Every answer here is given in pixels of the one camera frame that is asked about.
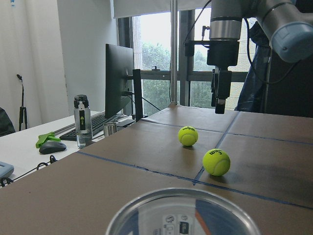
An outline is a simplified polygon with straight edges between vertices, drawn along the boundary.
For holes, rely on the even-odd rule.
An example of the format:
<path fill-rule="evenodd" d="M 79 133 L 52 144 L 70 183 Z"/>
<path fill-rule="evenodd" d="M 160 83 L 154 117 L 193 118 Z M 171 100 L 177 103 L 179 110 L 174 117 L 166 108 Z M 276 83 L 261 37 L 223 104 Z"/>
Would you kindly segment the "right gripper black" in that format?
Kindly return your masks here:
<path fill-rule="evenodd" d="M 211 40 L 207 51 L 207 65 L 217 67 L 236 66 L 238 63 L 239 45 L 238 41 Z M 216 114 L 224 114 L 225 102 L 230 96 L 232 72 L 221 70 L 216 73 L 216 69 L 213 69 L 212 73 L 211 106 L 216 107 Z"/>

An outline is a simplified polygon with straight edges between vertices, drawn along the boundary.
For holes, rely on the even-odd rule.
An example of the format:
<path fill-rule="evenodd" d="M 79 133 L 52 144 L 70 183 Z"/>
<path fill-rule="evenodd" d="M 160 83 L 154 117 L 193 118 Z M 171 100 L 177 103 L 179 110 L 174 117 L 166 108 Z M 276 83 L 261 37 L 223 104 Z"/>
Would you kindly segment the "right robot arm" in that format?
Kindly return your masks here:
<path fill-rule="evenodd" d="M 301 13 L 291 0 L 212 1 L 207 64 L 218 69 L 213 79 L 213 107 L 223 114 L 237 65 L 243 19 L 256 18 L 270 47 L 287 63 L 297 63 L 313 53 L 313 15 Z"/>

